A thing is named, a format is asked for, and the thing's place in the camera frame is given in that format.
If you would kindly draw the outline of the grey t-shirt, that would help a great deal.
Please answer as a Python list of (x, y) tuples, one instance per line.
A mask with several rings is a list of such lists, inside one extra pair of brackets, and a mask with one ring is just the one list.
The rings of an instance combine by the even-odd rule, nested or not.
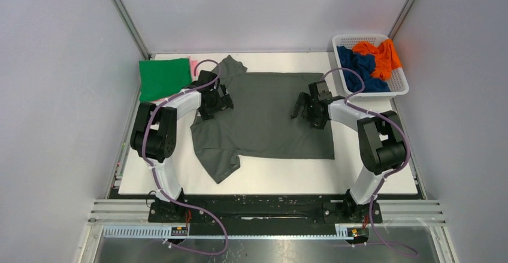
[(274, 159), (335, 158), (330, 126), (312, 128), (291, 119), (301, 92), (322, 76), (313, 72), (248, 72), (227, 56), (213, 72), (220, 73), (233, 108), (197, 117), (191, 126), (193, 148), (209, 176), (221, 183), (241, 167), (240, 156)]

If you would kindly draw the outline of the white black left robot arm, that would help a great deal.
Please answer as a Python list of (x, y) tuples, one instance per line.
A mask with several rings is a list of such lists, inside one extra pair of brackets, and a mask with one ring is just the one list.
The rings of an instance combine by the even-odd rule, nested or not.
[(196, 81), (158, 104), (140, 103), (130, 145), (147, 164), (156, 185), (157, 199), (185, 206), (179, 201), (183, 188), (173, 162), (178, 121), (192, 112), (198, 113), (202, 120), (211, 120), (216, 113), (233, 108), (219, 74), (211, 71), (201, 71)]

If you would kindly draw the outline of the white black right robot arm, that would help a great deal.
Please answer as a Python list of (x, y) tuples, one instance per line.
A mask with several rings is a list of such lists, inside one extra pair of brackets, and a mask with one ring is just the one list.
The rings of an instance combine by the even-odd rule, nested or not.
[(341, 123), (358, 134), (362, 170), (342, 203), (343, 216), (369, 213), (388, 176), (409, 160), (407, 137), (394, 111), (376, 113), (333, 96), (325, 81), (309, 84), (309, 92), (298, 95), (291, 117), (301, 116), (312, 128), (323, 129), (330, 121)]

